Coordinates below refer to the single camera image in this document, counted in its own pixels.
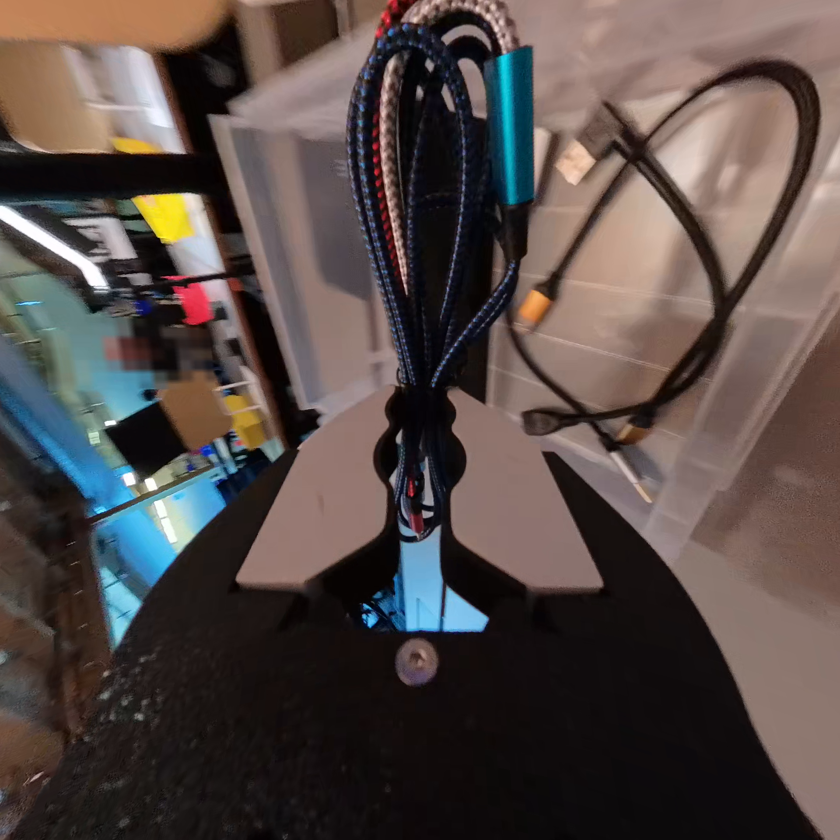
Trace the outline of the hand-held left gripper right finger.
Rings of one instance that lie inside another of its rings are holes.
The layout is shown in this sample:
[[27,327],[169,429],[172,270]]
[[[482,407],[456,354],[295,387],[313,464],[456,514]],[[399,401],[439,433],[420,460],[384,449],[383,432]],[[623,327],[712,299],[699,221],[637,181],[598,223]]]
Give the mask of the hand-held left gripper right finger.
[[440,537],[444,580],[459,595],[582,595],[603,578],[542,450],[504,413],[448,393],[465,467]]

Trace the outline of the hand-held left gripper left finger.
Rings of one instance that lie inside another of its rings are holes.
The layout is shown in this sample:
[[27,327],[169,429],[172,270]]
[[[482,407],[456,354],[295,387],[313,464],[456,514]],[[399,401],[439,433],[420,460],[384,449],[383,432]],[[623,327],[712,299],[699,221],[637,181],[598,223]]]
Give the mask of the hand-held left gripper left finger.
[[249,590],[304,592],[380,537],[388,492],[376,472],[387,385],[334,416],[297,450],[236,576]]

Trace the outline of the clear plastic storage bin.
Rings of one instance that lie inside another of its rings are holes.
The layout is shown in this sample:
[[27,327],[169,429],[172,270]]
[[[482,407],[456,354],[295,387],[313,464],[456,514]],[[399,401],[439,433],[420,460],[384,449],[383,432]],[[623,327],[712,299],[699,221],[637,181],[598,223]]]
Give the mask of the clear plastic storage bin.
[[[663,553],[678,554],[771,417],[838,267],[838,2],[506,2],[533,47],[535,121],[549,132],[516,303],[561,260],[615,157],[577,185],[556,160],[601,100],[645,133],[696,84],[750,59],[783,59],[818,86],[814,167],[751,291],[734,339],[627,458],[646,506],[583,427],[542,442],[594,463],[587,475]],[[374,23],[258,82],[212,132],[287,366],[293,395],[327,422],[395,379],[396,357],[347,183],[344,118]],[[651,396],[711,315],[687,236],[635,172],[586,238],[538,330],[546,372],[593,410]]]

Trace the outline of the cardboard box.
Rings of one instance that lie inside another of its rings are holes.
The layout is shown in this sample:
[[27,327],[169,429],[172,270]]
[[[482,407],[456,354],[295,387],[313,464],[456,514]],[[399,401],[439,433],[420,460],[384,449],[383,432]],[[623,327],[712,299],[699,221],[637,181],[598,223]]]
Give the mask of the cardboard box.
[[216,377],[195,371],[158,391],[161,409],[187,452],[195,452],[233,430],[233,419],[219,398]]

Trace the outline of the black monitor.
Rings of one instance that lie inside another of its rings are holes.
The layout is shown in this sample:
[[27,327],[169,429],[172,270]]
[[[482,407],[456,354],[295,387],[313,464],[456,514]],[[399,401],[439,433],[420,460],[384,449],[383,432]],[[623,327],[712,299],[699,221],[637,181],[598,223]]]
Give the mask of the black monitor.
[[141,478],[157,473],[188,449],[160,402],[104,428],[111,444]]

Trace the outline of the red object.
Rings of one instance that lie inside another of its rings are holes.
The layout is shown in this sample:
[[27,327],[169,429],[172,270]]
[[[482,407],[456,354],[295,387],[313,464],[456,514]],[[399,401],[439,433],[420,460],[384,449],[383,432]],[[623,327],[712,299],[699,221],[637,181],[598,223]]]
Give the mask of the red object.
[[164,276],[162,282],[169,284],[183,311],[182,323],[185,326],[199,327],[215,320],[214,304],[201,280],[191,276]]

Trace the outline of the yellow plastic bin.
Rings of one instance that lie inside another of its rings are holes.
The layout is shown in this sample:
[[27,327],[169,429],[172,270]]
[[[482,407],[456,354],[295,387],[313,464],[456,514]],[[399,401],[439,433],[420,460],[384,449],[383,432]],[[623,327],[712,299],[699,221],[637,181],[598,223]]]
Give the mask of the yellow plastic bin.
[[195,236],[186,194],[134,196],[131,202],[163,245],[176,245]]

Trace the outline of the black shelf frame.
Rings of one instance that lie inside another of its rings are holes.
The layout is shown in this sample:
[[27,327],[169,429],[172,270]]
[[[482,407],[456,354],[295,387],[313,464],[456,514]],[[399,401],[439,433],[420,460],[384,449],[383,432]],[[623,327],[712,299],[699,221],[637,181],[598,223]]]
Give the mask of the black shelf frame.
[[[246,90],[233,24],[203,45],[135,47],[2,42],[2,255],[38,270],[68,336],[136,371],[118,414],[206,372],[241,445],[287,447],[287,370],[217,152],[211,121]],[[184,193],[196,234],[163,245],[131,202]],[[216,317],[199,327],[163,277],[196,277]]]

